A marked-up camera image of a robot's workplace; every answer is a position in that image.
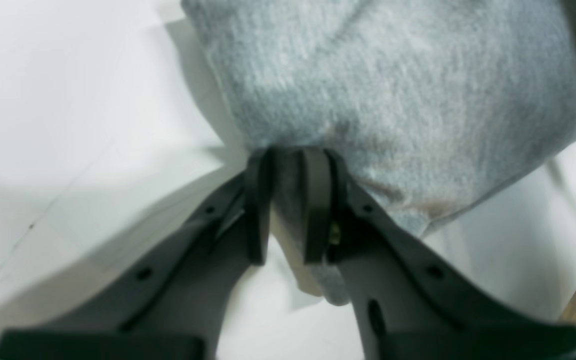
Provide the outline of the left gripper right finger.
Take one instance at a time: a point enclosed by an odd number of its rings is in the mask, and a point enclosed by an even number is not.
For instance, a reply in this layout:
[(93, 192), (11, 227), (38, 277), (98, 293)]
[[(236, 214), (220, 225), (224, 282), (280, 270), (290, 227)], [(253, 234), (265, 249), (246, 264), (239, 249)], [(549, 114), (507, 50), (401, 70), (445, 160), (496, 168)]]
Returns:
[(576, 360), (576, 326), (493, 300), (398, 227), (331, 150), (301, 150), (304, 261), (340, 272), (369, 360)]

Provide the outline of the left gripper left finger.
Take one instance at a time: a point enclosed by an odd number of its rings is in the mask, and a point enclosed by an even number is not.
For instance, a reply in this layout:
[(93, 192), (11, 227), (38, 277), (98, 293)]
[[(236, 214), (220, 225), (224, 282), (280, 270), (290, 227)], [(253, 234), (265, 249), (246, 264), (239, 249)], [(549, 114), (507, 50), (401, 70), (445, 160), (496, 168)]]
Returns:
[(42, 325), (8, 328), (0, 360), (213, 360), (230, 293), (269, 241), (272, 151), (213, 191), (99, 294)]

